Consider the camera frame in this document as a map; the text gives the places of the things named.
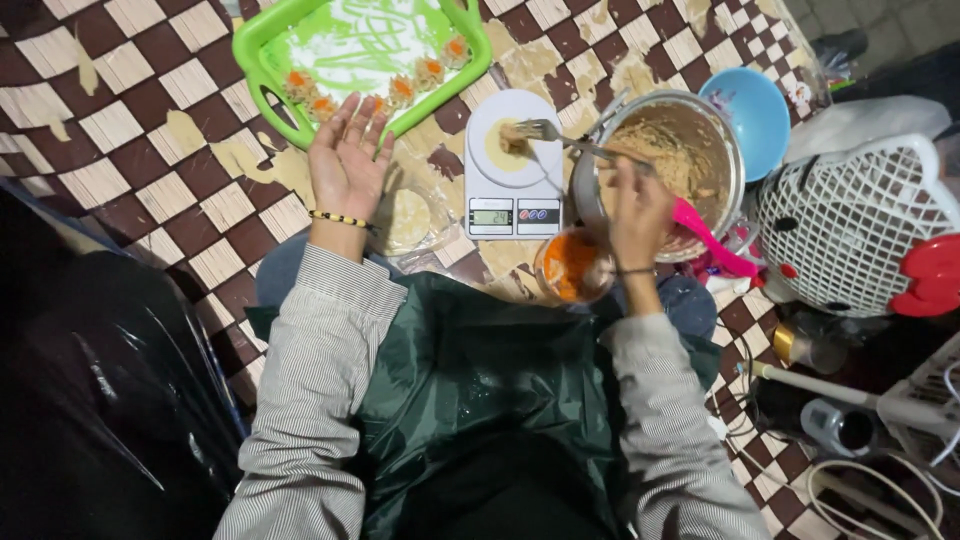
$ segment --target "digital kitchen scale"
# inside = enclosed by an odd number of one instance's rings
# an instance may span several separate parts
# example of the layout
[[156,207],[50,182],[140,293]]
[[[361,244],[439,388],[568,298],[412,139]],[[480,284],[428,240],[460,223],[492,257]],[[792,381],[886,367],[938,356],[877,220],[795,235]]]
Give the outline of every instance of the digital kitchen scale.
[[476,240],[549,238],[563,223],[564,147],[560,141],[531,141],[530,161],[505,171],[487,156],[485,139],[502,118],[560,118],[533,92],[510,89],[487,98],[470,115],[464,146],[464,196],[467,237]]

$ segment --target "pink spoon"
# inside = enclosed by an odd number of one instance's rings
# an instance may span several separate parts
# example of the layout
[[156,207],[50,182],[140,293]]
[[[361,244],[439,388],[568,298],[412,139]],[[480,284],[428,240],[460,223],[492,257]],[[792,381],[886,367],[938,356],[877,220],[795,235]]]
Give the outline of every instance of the pink spoon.
[[700,213],[698,213],[697,209],[688,203],[686,199],[677,197],[677,202],[673,206],[673,220],[687,227],[697,236],[700,236],[700,239],[703,240],[707,249],[709,249],[713,253],[713,256],[728,270],[737,276],[746,278],[756,276],[758,272],[756,265],[743,257],[735,255],[732,251],[725,248],[719,240],[714,238],[713,233],[700,217]]

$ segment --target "brown and white checkered mat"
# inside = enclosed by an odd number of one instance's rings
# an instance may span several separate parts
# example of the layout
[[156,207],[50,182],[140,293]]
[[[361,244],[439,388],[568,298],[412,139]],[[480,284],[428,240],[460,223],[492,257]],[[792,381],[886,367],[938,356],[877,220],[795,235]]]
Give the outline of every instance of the brown and white checkered mat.
[[[244,0],[240,7],[249,19],[272,3]],[[303,230],[308,218],[294,193],[280,184],[232,178],[208,146],[185,155],[165,124],[168,110],[183,110],[206,141],[241,142],[260,161],[269,160],[273,151],[261,145],[258,132],[285,147],[253,105],[233,60],[227,12],[210,0],[16,4],[0,11],[0,175],[166,270],[196,305],[227,376],[252,410],[267,345],[253,336],[243,307],[253,302],[259,261]],[[711,72],[735,65],[762,71],[784,91],[801,79],[797,55],[790,53],[804,46],[803,37],[792,30],[789,17],[768,16],[754,0],[713,4],[703,37],[688,24],[684,0],[486,0],[481,8],[485,20],[498,18],[518,43],[544,39],[559,53],[556,76],[548,75],[545,82],[561,118],[578,118],[578,108],[589,105],[574,101],[570,88],[590,55],[606,71],[592,81],[597,108],[612,99],[613,67],[630,51],[648,50],[645,61],[660,80],[691,91]],[[611,16],[595,17],[604,5]],[[92,96],[80,84],[74,35],[101,81]],[[491,84],[485,77],[474,86]],[[435,112],[446,134],[465,128],[478,105],[475,95],[485,94],[468,89]],[[808,108],[791,107],[794,123],[809,114]],[[58,120],[69,140],[60,141],[64,137],[49,127]],[[450,179],[463,173],[460,157],[443,147],[429,161]],[[458,279],[483,279],[484,261],[465,239],[445,249],[437,262]],[[776,324],[770,303],[755,291],[717,300],[724,308],[721,319],[732,331],[743,332],[752,353],[771,355],[764,334]],[[734,400],[725,400],[745,390],[735,370],[743,345],[723,329],[715,340],[726,347],[714,386],[718,400],[726,403],[720,414],[736,427],[745,421],[744,413]],[[804,481],[808,462],[796,444],[755,431],[738,442],[774,477]],[[733,452],[731,459],[775,536],[837,536],[803,497],[760,476]]]

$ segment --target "metal bowl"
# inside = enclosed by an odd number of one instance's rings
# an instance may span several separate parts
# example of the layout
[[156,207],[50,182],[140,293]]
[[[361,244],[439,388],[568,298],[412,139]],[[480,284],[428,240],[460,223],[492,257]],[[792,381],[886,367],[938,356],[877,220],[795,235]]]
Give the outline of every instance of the metal bowl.
[[[607,142],[627,122],[657,119],[684,144],[699,148],[708,158],[708,175],[697,185],[717,189],[714,197],[694,203],[716,238],[722,238],[737,219],[746,185],[743,156],[730,124],[707,100],[680,90],[657,90],[622,106],[592,139]],[[582,155],[573,169],[571,190],[577,212],[598,241],[609,238],[610,220],[600,200],[599,171],[592,155]],[[683,262],[707,248],[691,231],[677,227],[657,255],[657,262]]]

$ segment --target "striped shirt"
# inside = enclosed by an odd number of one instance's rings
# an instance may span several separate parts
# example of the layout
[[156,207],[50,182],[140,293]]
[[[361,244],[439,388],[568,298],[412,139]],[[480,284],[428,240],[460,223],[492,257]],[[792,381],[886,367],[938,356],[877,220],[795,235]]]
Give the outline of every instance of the striped shirt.
[[[364,485],[343,471],[349,426],[406,289],[369,261],[307,245],[297,284],[271,330],[246,472],[215,538],[359,538]],[[640,538],[768,539],[756,504],[708,425],[703,392],[663,314],[623,319],[602,342],[613,355],[627,424],[625,519]]]

